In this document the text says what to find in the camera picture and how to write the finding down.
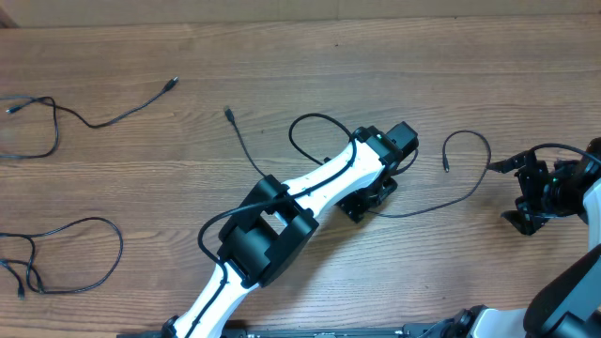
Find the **black motor bracket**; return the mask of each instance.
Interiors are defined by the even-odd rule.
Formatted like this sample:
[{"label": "black motor bracket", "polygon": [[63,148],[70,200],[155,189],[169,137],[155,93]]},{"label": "black motor bracket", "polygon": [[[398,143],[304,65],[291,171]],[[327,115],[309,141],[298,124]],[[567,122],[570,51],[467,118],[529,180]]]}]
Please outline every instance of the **black motor bracket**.
[{"label": "black motor bracket", "polygon": [[[274,176],[261,179],[240,204],[241,207],[288,197],[288,187]],[[278,233],[263,219],[261,213],[277,212],[286,223]],[[284,272],[299,254],[319,223],[313,211],[303,209],[292,200],[267,207],[250,209],[232,215],[219,232],[223,243],[217,254],[242,277],[242,286],[259,283],[269,285]]]},{"label": "black motor bracket", "polygon": [[379,161],[385,167],[369,187],[350,193],[337,204],[352,221],[358,223],[367,210],[380,206],[396,190],[398,184],[393,176],[400,162],[415,151],[420,143],[417,132],[405,122],[397,124],[387,133],[371,126],[358,128],[353,135],[357,141],[367,143],[379,155]]}]

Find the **white robot part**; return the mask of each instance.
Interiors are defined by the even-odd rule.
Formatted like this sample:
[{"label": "white robot part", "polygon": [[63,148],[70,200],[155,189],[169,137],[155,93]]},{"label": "white robot part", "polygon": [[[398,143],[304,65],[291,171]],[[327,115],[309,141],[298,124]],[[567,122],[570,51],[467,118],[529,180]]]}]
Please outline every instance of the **white robot part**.
[{"label": "white robot part", "polygon": [[[310,208],[314,212],[314,218],[321,211],[333,206],[351,192],[371,185],[384,170],[384,165],[380,162],[379,155],[370,146],[358,141],[354,142],[357,146],[357,154],[351,167],[327,185],[311,192],[311,194],[296,199],[301,207],[305,209]],[[352,152],[352,144],[349,143],[341,154],[318,167],[315,171],[303,177],[284,182],[289,187],[288,193],[295,194],[302,192],[328,177],[332,177],[347,165]],[[280,215],[276,213],[276,216],[280,221],[285,223]],[[226,263],[225,266],[228,274],[227,285],[205,312],[190,338],[220,338],[227,319],[234,313],[234,310],[236,310],[246,295],[258,287],[258,284],[248,289],[242,287],[240,276],[229,264]],[[215,267],[212,277],[193,307],[174,324],[177,338],[184,338],[186,336],[195,318],[215,294],[222,278],[223,272],[221,268],[219,266]]]},{"label": "white robot part", "polygon": [[[236,310],[246,295],[258,287],[258,284],[248,289],[242,287],[242,279],[238,273],[228,263],[225,263],[225,268],[227,269],[227,284],[219,294],[219,297],[205,312],[196,329],[190,335],[190,338],[220,338],[227,319],[234,313],[234,310]],[[207,304],[208,300],[217,291],[222,278],[222,269],[219,266],[215,266],[215,270],[207,286],[198,299],[196,299],[192,308],[175,322],[174,328],[176,329],[177,338],[184,338],[186,336],[196,316],[200,314],[205,304]]]},{"label": "white robot part", "polygon": [[526,309],[500,311],[486,309],[478,315],[471,327],[473,338],[524,338]]},{"label": "white robot part", "polygon": [[589,224],[589,251],[601,244],[601,179],[584,193],[583,205]]},{"label": "white robot part", "polygon": [[[348,194],[368,187],[378,179],[384,170],[384,165],[380,162],[379,155],[374,149],[357,140],[353,142],[357,146],[357,156],[353,165],[344,174],[329,184],[296,199],[302,208],[313,211],[314,218],[317,218],[321,211],[333,206]],[[352,153],[353,147],[349,143],[342,153],[315,169],[315,171],[303,177],[284,182],[290,188],[288,189],[288,193],[303,192],[307,188],[322,182],[324,179],[332,177],[347,165]]]}]

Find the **cable connector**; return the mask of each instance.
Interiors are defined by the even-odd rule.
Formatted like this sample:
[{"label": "cable connector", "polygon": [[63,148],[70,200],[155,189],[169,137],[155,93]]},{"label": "cable connector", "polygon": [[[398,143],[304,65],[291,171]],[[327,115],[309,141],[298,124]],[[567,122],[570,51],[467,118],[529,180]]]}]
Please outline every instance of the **cable connector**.
[{"label": "cable connector", "polygon": [[17,290],[17,296],[19,296],[19,300],[25,300],[25,288],[22,284],[19,284],[19,290]]},{"label": "cable connector", "polygon": [[447,172],[447,173],[451,169],[449,167],[449,160],[447,160],[447,154],[443,154],[442,155],[442,166],[444,167],[444,171]]},{"label": "cable connector", "polygon": [[14,107],[8,108],[7,109],[7,113],[8,114],[15,114],[15,113],[19,112],[20,110],[22,110],[22,108],[23,108],[23,105],[19,104],[19,105],[16,105]]},{"label": "cable connector", "polygon": [[229,109],[229,106],[225,106],[223,108],[223,112],[225,113],[225,117],[227,117],[228,121],[230,121],[232,124],[236,123],[234,121],[234,112],[232,112],[232,110]]},{"label": "cable connector", "polygon": [[162,88],[162,91],[167,92],[167,91],[173,89],[173,87],[175,87],[178,82],[179,82],[179,77],[176,76],[175,78],[169,80],[169,82],[165,85],[165,87]]}]

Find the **black cable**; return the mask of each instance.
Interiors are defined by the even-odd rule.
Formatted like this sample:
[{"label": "black cable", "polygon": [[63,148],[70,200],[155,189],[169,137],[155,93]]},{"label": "black cable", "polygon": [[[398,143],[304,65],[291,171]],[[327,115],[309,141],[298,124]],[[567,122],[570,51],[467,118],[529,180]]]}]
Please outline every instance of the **black cable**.
[{"label": "black cable", "polygon": [[452,133],[451,135],[449,135],[447,137],[446,140],[444,140],[444,144],[442,145],[442,165],[444,167],[444,171],[446,171],[447,173],[450,170],[450,168],[449,168],[449,161],[447,160],[447,154],[446,154],[447,142],[449,142],[449,140],[451,139],[451,137],[453,137],[454,135],[457,135],[457,134],[463,133],[463,132],[471,133],[471,134],[474,134],[474,135],[480,137],[480,139],[482,140],[482,142],[485,144],[485,146],[486,146],[486,152],[488,153],[488,158],[486,159],[485,170],[482,172],[482,175],[478,179],[478,182],[476,182],[476,185],[473,186],[473,188],[470,190],[470,192],[468,192],[465,196],[457,198],[457,199],[455,199],[455,200],[453,200],[451,202],[443,203],[443,204],[438,205],[438,206],[428,207],[428,208],[425,208],[423,210],[413,211],[413,212],[406,213],[406,214],[389,215],[389,214],[379,213],[379,212],[376,212],[376,211],[368,211],[368,212],[371,212],[371,213],[373,213],[375,215],[378,215],[380,217],[406,218],[406,217],[415,216],[415,215],[423,214],[423,213],[426,213],[426,212],[434,211],[434,210],[440,209],[442,207],[448,207],[450,205],[453,205],[455,203],[461,202],[461,201],[467,199],[468,197],[470,197],[478,189],[478,187],[480,186],[480,183],[482,183],[482,180],[485,178],[486,171],[488,170],[487,167],[490,164],[490,159],[492,158],[492,150],[490,149],[490,144],[488,143],[488,141],[486,140],[486,138],[483,136],[483,134],[481,134],[478,131],[456,131],[456,132]]},{"label": "black cable", "polygon": [[446,325],[448,323],[453,322],[452,318],[447,318],[447,319],[442,319],[440,322],[432,325],[432,327],[430,327],[430,329],[428,329],[426,332],[420,334],[417,338],[425,338],[427,336],[429,336],[430,334],[432,334],[432,332],[439,326],[441,325]]},{"label": "black cable", "polygon": [[94,125],[94,124],[90,124],[88,123],[81,115],[79,115],[77,112],[75,112],[74,110],[70,109],[70,108],[66,108],[60,105],[56,104],[56,101],[52,98],[52,97],[40,97],[40,98],[34,98],[31,96],[25,96],[25,95],[19,95],[19,96],[11,96],[11,97],[4,97],[4,98],[0,98],[0,100],[18,100],[18,99],[27,99],[28,101],[22,104],[18,104],[15,105],[11,108],[7,109],[7,113],[8,114],[15,114],[17,112],[19,112],[20,110],[22,110],[22,108],[30,105],[31,103],[40,103],[49,107],[53,107],[53,121],[54,121],[54,144],[52,146],[52,148],[50,150],[48,150],[45,153],[42,154],[38,154],[38,155],[14,155],[14,154],[0,154],[0,159],[7,159],[7,160],[31,160],[31,159],[41,159],[41,158],[45,158],[48,157],[50,155],[52,155],[57,149],[58,149],[58,144],[59,144],[59,139],[60,139],[60,135],[59,135],[59,131],[58,131],[58,117],[56,115],[57,110],[62,110],[65,111],[67,113],[70,113],[72,115],[75,115],[77,118],[79,118],[82,122],[84,122],[84,124],[91,129],[99,129],[99,128],[104,128],[104,127],[108,127],[108,126],[112,126],[115,123],[119,122],[120,120],[122,120],[123,118],[137,112],[140,111],[144,108],[146,108],[150,103],[154,102],[156,99],[158,99],[160,96],[162,96],[164,93],[168,92],[169,90],[171,90],[179,81],[178,77],[175,77],[171,80],[169,80],[169,82],[167,82],[167,84],[162,88],[162,90],[159,92],[159,94],[155,95],[154,97],[152,97],[152,99],[146,101],[145,103],[143,103],[142,105],[135,107],[133,109],[130,109],[129,111],[113,118],[110,121],[104,122],[104,123],[100,123],[98,125]]},{"label": "black cable", "polygon": [[[36,258],[36,243],[34,242],[33,238],[42,238],[42,237],[50,236],[50,235],[56,234],[57,232],[63,231],[67,228],[70,228],[73,225],[88,222],[88,221],[105,222],[105,223],[111,225],[111,227],[113,227],[113,229],[115,230],[116,235],[119,237],[119,253],[116,257],[115,263],[113,264],[111,269],[109,269],[109,271],[106,273],[106,275],[104,275],[104,277],[102,277],[99,281],[97,281],[91,285],[77,288],[77,289],[71,289],[71,290],[47,290],[44,287],[44,283],[42,282],[41,277],[39,276],[38,272],[36,271],[36,269],[33,266],[34,260]],[[64,294],[85,292],[85,291],[91,290],[91,289],[103,284],[111,276],[111,274],[115,270],[116,266],[119,264],[119,260],[121,259],[121,255],[123,254],[123,237],[121,236],[121,231],[111,221],[104,219],[102,217],[87,217],[87,218],[69,223],[69,224],[61,226],[55,230],[52,230],[52,231],[49,231],[46,233],[42,233],[42,234],[25,235],[25,234],[0,233],[0,238],[23,238],[23,239],[26,239],[27,241],[29,241],[29,244],[31,245],[31,255],[29,256],[29,260],[27,262],[23,262],[23,261],[16,260],[16,259],[0,259],[0,266],[4,267],[10,273],[12,273],[15,276],[15,278],[17,279],[17,281],[19,282],[19,290],[17,293],[19,295],[19,298],[21,298],[21,299],[25,295],[23,282],[21,280],[21,277],[19,277],[17,272],[15,272],[15,270],[12,269],[10,264],[20,264],[20,265],[26,266],[25,282],[27,284],[27,287],[31,291],[42,294],[42,295],[64,295]],[[34,274],[36,275],[36,282],[38,284],[38,287],[34,287],[33,285],[31,285],[31,271],[32,270],[34,271]]]},{"label": "black cable", "polygon": [[541,144],[541,145],[532,147],[530,150],[528,150],[528,152],[533,153],[536,150],[543,149],[543,148],[559,148],[559,149],[574,151],[575,153],[578,153],[578,154],[588,158],[589,160],[594,161],[598,165],[601,165],[601,160],[597,159],[593,154],[590,154],[582,149],[578,149],[575,146],[568,146],[568,145],[554,144],[554,143]]},{"label": "black cable", "polygon": [[[321,117],[321,118],[325,118],[328,121],[330,121],[331,123],[335,124],[338,128],[340,128],[343,131],[345,131],[347,134],[350,134],[350,131],[348,131],[347,127],[345,127],[342,123],[338,122],[338,120],[336,120],[333,117],[329,117],[327,115],[323,115],[323,114],[319,114],[319,113],[307,114],[307,115],[303,115],[303,116],[308,116],[308,117],[310,117],[310,116],[318,116],[318,117]],[[323,163],[321,161],[315,159],[313,156],[307,154],[304,150],[302,150],[301,147],[299,145],[297,145],[297,143],[294,142],[294,139],[292,138],[292,131],[294,130],[294,127],[296,127],[296,125],[299,122],[301,122],[302,120],[303,120],[303,118],[297,118],[296,120],[294,120],[294,122],[292,122],[292,124],[290,125],[290,128],[288,129],[288,140],[290,141],[290,144],[295,149],[297,149],[297,151],[299,151],[300,154],[302,154],[304,157],[306,157],[307,159],[309,159],[309,160],[317,163],[318,165],[323,165]]]},{"label": "black cable", "polygon": [[248,150],[246,150],[246,145],[244,144],[244,140],[242,139],[242,135],[240,135],[240,131],[238,130],[238,126],[236,125],[236,119],[234,118],[234,112],[232,112],[232,110],[229,108],[229,106],[225,106],[223,108],[223,112],[225,113],[225,117],[227,117],[227,120],[232,124],[232,126],[234,126],[234,131],[236,131],[236,135],[238,136],[238,139],[240,140],[240,145],[242,146],[242,150],[244,150],[244,154],[246,154],[246,158],[251,163],[251,165],[253,166],[253,168],[259,174],[261,174],[262,177],[266,177],[267,175],[263,174],[263,172],[261,171],[261,169],[259,169],[259,167],[257,167],[256,164],[254,164],[254,161],[253,161],[253,158],[251,157],[251,154],[249,154]]},{"label": "black cable", "polygon": [[255,203],[255,204],[251,204],[251,205],[248,205],[248,206],[233,208],[231,210],[222,212],[222,213],[214,216],[213,218],[211,218],[210,220],[208,220],[205,224],[203,224],[203,226],[200,228],[200,231],[198,232],[198,247],[200,248],[200,250],[203,253],[205,253],[207,255],[207,257],[210,260],[212,260],[213,262],[215,262],[215,264],[217,264],[222,269],[223,278],[222,278],[222,281],[221,281],[219,287],[215,291],[215,294],[213,294],[213,297],[211,297],[211,299],[208,300],[207,304],[205,304],[205,306],[200,311],[200,313],[198,314],[198,316],[192,322],[192,325],[191,325],[190,329],[188,330],[188,333],[186,334],[185,338],[190,338],[190,336],[192,335],[192,333],[196,329],[196,326],[200,322],[200,319],[202,318],[202,316],[207,312],[208,308],[213,304],[213,302],[219,297],[219,295],[223,291],[223,288],[227,284],[227,269],[225,267],[224,261],[222,261],[221,259],[219,259],[215,254],[213,254],[209,249],[207,249],[207,247],[203,243],[203,236],[207,232],[208,228],[211,227],[213,224],[215,224],[217,221],[222,220],[222,219],[224,219],[226,217],[235,215],[237,213],[241,213],[241,212],[248,211],[248,210],[251,210],[251,209],[271,207],[271,206],[274,206],[274,205],[277,205],[277,204],[280,204],[280,203],[283,203],[283,202],[294,201],[295,199],[297,199],[297,198],[299,198],[301,196],[304,196],[306,194],[309,194],[311,192],[314,192],[315,190],[317,190],[317,189],[319,189],[319,188],[327,185],[328,183],[332,182],[333,180],[337,179],[346,170],[348,170],[348,168],[350,168],[353,165],[353,163],[355,162],[355,159],[357,157],[357,145],[354,142],[354,137],[350,133],[350,131],[347,129],[347,127],[345,127],[342,123],[338,122],[333,117],[330,117],[330,116],[327,116],[327,115],[323,115],[323,114],[319,114],[319,113],[312,113],[312,114],[302,115],[302,116],[298,117],[296,120],[294,120],[294,122],[292,122],[292,124],[290,125],[290,130],[289,130],[288,135],[291,134],[292,129],[294,128],[294,126],[296,126],[297,123],[299,123],[303,119],[309,118],[309,117],[319,117],[319,118],[327,119],[328,121],[332,122],[333,124],[335,124],[336,126],[338,126],[341,130],[343,130],[345,132],[345,134],[348,136],[348,141],[352,144],[352,148],[353,148],[353,152],[352,152],[352,155],[350,156],[350,159],[347,161],[347,164],[340,171],[338,171],[336,174],[332,175],[331,177],[328,177],[328,178],[324,179],[323,181],[317,183],[313,187],[309,187],[309,188],[307,188],[306,190],[304,190],[302,192],[299,192],[299,193],[296,193],[296,194],[293,194],[293,195],[289,195],[288,197],[278,198],[278,199],[267,201],[267,202]]},{"label": "black cable", "polygon": [[411,167],[411,165],[413,165],[413,163],[415,163],[415,160],[417,160],[417,155],[419,153],[420,153],[419,149],[415,148],[415,150],[413,151],[413,159],[411,159],[411,162],[409,164],[407,164],[406,166],[402,167],[401,169],[398,169],[397,171],[395,171],[393,176],[405,173]]}]

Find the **wooden table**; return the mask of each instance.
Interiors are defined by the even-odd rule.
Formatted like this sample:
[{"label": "wooden table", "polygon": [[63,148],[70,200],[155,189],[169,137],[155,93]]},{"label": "wooden table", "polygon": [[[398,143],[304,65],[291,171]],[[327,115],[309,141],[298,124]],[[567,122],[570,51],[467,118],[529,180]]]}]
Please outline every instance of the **wooden table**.
[{"label": "wooden table", "polygon": [[[110,128],[61,114],[50,158],[0,161],[1,231],[33,234],[104,216],[125,238],[114,275],[88,293],[27,292],[20,301],[16,281],[1,272],[3,337],[114,337],[157,329],[190,307],[214,267],[196,245],[199,227],[236,207],[259,179],[223,116],[226,104],[257,164],[281,180],[315,168],[287,141],[296,116],[321,112],[350,129],[407,121],[420,134],[420,157],[398,178],[391,213],[470,189],[485,150],[457,136],[445,174],[440,147],[453,131],[482,132],[497,161],[544,142],[584,148],[601,136],[598,15],[0,30],[0,65],[3,95],[50,95],[92,122],[181,79]],[[318,158],[345,143],[321,120],[295,135]],[[41,152],[52,137],[48,108],[0,116],[2,152]],[[233,319],[270,329],[390,327],[481,303],[525,307],[586,252],[587,227],[573,217],[522,237],[499,217],[519,195],[514,177],[490,173],[468,201],[418,217],[357,225],[331,210],[290,269]],[[217,230],[208,233],[212,250]],[[98,280],[117,251],[101,223],[37,244],[48,286]],[[2,240],[0,257],[27,253],[22,241]]]}]

